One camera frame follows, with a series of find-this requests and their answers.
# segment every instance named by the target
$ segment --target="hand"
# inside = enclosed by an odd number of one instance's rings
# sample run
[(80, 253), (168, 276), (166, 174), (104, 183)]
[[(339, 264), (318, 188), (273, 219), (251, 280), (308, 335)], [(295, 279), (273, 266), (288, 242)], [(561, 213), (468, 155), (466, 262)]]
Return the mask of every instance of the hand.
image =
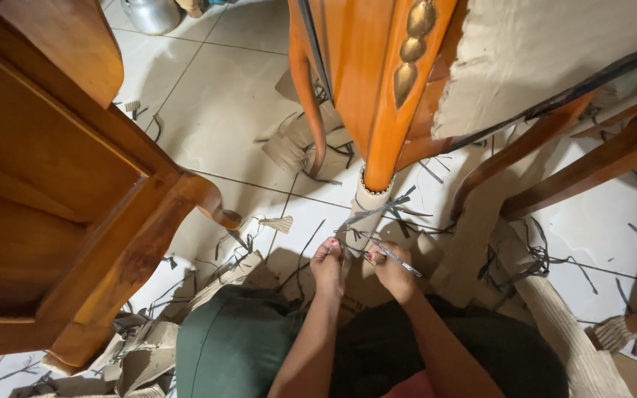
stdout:
[[(410, 264), (412, 256), (394, 242), (380, 242), (380, 245), (394, 253), (402, 261)], [(418, 292), (415, 276), (407, 268), (395, 261), (385, 252), (373, 244), (368, 249), (369, 259), (375, 262), (375, 273), (380, 283), (392, 294), (400, 304), (405, 304)]]
[(316, 280), (316, 294), (329, 293), (343, 296), (345, 292), (345, 277), (341, 273), (343, 249), (338, 240), (326, 238), (316, 249), (309, 266)]

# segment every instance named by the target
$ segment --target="metal pot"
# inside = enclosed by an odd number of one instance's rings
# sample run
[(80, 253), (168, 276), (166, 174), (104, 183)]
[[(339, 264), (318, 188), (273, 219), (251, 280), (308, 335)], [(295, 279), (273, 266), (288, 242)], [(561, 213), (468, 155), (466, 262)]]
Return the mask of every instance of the metal pot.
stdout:
[(146, 35), (163, 35), (181, 22), (181, 12), (173, 0), (120, 1), (129, 21)]

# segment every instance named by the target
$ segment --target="dark green cloth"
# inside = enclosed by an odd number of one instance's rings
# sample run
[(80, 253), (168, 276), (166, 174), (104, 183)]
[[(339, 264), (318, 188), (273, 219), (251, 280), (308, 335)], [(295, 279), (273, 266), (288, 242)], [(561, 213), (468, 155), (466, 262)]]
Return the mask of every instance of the dark green cloth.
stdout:
[[(427, 298), (506, 397), (568, 397), (565, 369), (537, 330), (480, 307)], [(271, 290), (222, 287), (179, 329), (178, 398), (265, 397), (305, 315)], [(385, 303), (338, 331), (331, 396), (380, 397), (423, 369), (409, 319), (396, 302)]]

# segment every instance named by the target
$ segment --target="pink fabric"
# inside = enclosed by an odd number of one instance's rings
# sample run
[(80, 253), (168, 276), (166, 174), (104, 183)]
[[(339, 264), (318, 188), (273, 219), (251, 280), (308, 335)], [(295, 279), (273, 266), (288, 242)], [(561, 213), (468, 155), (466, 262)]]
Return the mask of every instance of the pink fabric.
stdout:
[(412, 377), (392, 387), (382, 398), (438, 398), (429, 384), (427, 371), (422, 370)]

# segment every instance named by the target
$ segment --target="woman's right hand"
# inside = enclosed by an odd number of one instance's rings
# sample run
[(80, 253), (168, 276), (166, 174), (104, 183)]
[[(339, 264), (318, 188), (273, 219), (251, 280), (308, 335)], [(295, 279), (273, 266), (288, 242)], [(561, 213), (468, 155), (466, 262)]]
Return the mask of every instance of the woman's right hand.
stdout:
[[(411, 255), (394, 242), (380, 242), (380, 245), (394, 253), (407, 264), (411, 263)], [(392, 294), (397, 303), (405, 304), (418, 292), (415, 276), (407, 268), (395, 261), (376, 244), (368, 249), (368, 258), (375, 262), (375, 273), (380, 283)]]

